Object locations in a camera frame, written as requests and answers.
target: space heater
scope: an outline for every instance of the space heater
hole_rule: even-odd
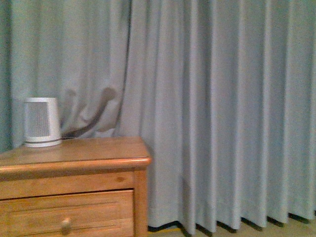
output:
[[[56,98],[25,101],[25,146],[49,147],[61,143]]]

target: heater grille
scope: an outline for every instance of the heater grille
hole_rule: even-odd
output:
[[[26,112],[26,136],[46,137],[49,136],[49,122],[46,102],[28,102]]]

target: wooden knob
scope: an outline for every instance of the wooden knob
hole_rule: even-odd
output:
[[[62,235],[68,235],[71,231],[71,220],[66,218],[61,222],[61,233]]]

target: light blue curtain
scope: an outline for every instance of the light blue curtain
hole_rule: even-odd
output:
[[[14,0],[1,134],[8,86],[15,146],[23,100],[57,97],[65,136],[143,137],[150,226],[313,219],[315,13],[313,0]]]
[[[132,6],[119,134],[152,151],[149,224],[313,219],[315,1]]]
[[[0,153],[11,145],[10,4],[0,2]]]
[[[57,97],[64,136],[112,136],[124,85],[130,2],[13,0],[13,145],[23,143],[23,102]]]

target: wooden dresser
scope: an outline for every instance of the wooden dresser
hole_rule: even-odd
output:
[[[0,236],[145,237],[139,137],[65,140],[0,154]]]

